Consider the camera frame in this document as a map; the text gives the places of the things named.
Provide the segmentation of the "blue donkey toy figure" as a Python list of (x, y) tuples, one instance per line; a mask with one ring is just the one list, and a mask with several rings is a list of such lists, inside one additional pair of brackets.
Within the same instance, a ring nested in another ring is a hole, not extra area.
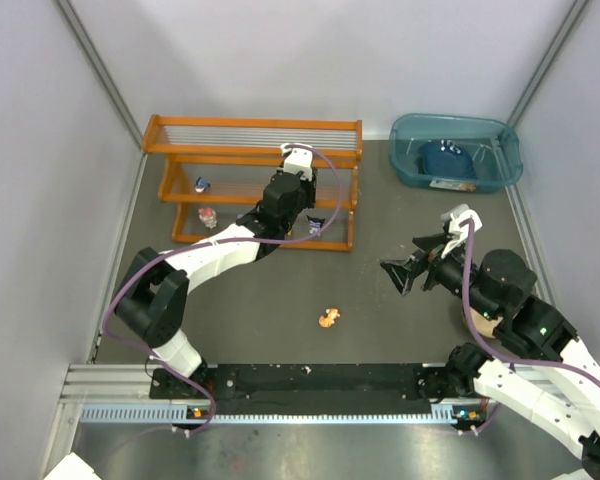
[(194, 190), (196, 193), (205, 193), (209, 191), (211, 188), (211, 183), (204, 177), (199, 177), (194, 185)]

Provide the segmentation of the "tan rabbit toy figure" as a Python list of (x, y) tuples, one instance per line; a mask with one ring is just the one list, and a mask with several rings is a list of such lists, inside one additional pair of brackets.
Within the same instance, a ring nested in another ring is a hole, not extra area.
[(341, 314), (337, 308), (329, 308), (319, 317), (318, 323), (322, 328), (331, 328), (340, 316)]

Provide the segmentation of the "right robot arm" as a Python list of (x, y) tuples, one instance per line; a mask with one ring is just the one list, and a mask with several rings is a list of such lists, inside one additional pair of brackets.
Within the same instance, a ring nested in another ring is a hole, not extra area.
[(447, 234), (414, 239), (405, 260), (381, 268), (402, 295), (416, 278), (459, 298), (473, 342), (456, 347), (446, 363), (461, 395), (495, 400), (558, 440), (581, 467), (573, 478), (600, 479), (600, 365), (576, 328), (534, 292), (536, 274), (508, 249), (471, 261), (470, 241), (451, 252)]

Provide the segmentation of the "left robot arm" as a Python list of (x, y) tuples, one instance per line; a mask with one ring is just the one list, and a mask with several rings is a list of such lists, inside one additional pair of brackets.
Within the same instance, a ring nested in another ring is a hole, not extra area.
[(263, 197), (220, 233), (167, 258), (152, 248), (136, 254), (124, 280), (151, 261), (117, 303), (115, 315), (179, 375), (199, 381), (206, 361), (182, 330), (188, 295), (237, 266), (254, 263), (279, 248), (303, 210), (315, 206), (317, 172), (277, 171)]

